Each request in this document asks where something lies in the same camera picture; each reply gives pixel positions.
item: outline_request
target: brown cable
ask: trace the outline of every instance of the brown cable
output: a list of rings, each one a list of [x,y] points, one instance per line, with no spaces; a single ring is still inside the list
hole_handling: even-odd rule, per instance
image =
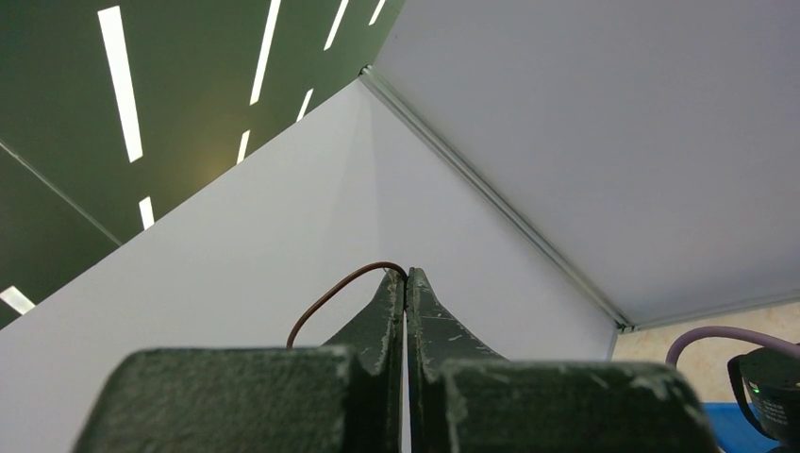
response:
[[[300,327],[302,327],[306,323],[306,321],[311,317],[312,314],[314,314],[315,311],[319,310],[320,307],[322,307],[322,305],[325,304],[325,302],[327,302],[331,297],[336,295],[336,293],[341,291],[342,288],[349,285],[353,280],[375,269],[392,269],[393,271],[396,271],[398,274],[400,274],[400,277],[403,278],[404,282],[408,279],[408,275],[406,274],[406,271],[403,270],[402,267],[400,267],[398,264],[389,261],[373,262],[372,264],[367,264],[366,266],[358,269],[356,272],[343,278],[342,281],[340,281],[339,283],[336,284],[336,286],[328,290],[327,293],[323,294],[323,296],[320,297],[318,301],[314,302],[312,306],[308,307],[308,310],[306,310],[306,312],[303,313],[303,316],[300,316],[300,319],[298,319],[297,322],[294,323],[294,327],[292,327],[292,332],[289,333],[289,338],[286,339],[287,349],[291,349],[294,346],[294,339],[297,337],[297,333],[300,331]]]

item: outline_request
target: beige wall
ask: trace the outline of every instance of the beige wall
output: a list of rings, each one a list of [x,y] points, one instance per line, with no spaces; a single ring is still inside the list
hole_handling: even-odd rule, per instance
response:
[[[702,326],[749,328],[800,343],[800,302],[620,335],[611,359],[663,362],[667,350],[678,336]],[[677,369],[687,377],[702,400],[734,401],[725,365],[731,357],[757,347],[724,338],[700,340],[684,349]]]

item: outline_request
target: blue object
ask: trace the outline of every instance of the blue object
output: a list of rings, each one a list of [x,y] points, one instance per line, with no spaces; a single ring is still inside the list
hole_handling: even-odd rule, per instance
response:
[[[778,446],[753,429],[736,403],[705,403],[703,405],[717,438],[725,453],[767,453]]]

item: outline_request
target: white wall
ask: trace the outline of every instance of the white wall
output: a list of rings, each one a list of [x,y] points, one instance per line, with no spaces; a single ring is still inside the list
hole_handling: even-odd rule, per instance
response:
[[[800,289],[798,17],[794,0],[408,0],[375,68],[647,323]]]
[[[359,82],[0,331],[0,451],[66,451],[108,373],[153,346],[280,346],[372,260],[425,268],[510,358],[598,359],[615,336],[482,198]],[[348,287],[301,331],[318,344],[372,296]]]

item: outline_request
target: led light strip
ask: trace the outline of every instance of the led light strip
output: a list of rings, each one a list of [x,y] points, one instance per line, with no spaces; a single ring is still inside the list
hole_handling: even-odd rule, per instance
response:
[[[20,314],[25,314],[36,307],[16,286],[6,288],[5,291],[0,293],[0,299]]]
[[[370,19],[370,25],[374,24],[377,21],[377,16],[380,15],[380,10],[383,9],[383,4],[386,3],[386,0],[378,0],[377,6],[375,7],[375,12],[373,13],[373,18]]]
[[[349,2],[350,0],[342,0],[342,2],[339,3],[339,10],[336,11],[336,17],[333,19],[333,26],[330,27],[330,33],[327,35],[327,41],[325,41],[325,48],[323,50],[329,49],[331,44],[333,44],[333,39],[336,38],[336,32],[339,30],[339,24],[342,23],[344,10],[347,9],[347,4]]]
[[[239,142],[239,155],[236,157],[236,163],[242,163],[244,160],[244,152],[247,151],[247,141],[250,140],[250,131],[245,130],[242,134],[242,140]]]
[[[314,89],[310,89],[306,92],[306,98],[303,99],[303,105],[300,107],[300,113],[297,113],[297,121],[303,119],[306,116],[306,109],[308,108],[308,101],[311,100],[311,95],[314,94]]]
[[[153,203],[150,201],[149,196],[139,202],[139,213],[142,215],[142,226],[144,229],[152,227],[156,222],[153,217]]]
[[[256,79],[253,80],[253,91],[250,93],[250,105],[256,104],[261,96],[261,85],[264,83],[264,73],[267,70],[267,59],[270,57],[270,48],[273,45],[277,12],[280,9],[280,0],[272,0],[267,12],[267,25],[264,27],[264,40],[261,42],[261,52],[258,53],[256,66]]]
[[[114,84],[117,109],[120,111],[127,157],[133,162],[142,157],[142,137],[139,134],[139,117],[136,114],[133,82],[130,79],[130,67],[127,62],[120,7],[97,11],[97,18],[100,20],[103,43],[106,45],[108,68],[111,70],[111,82]]]

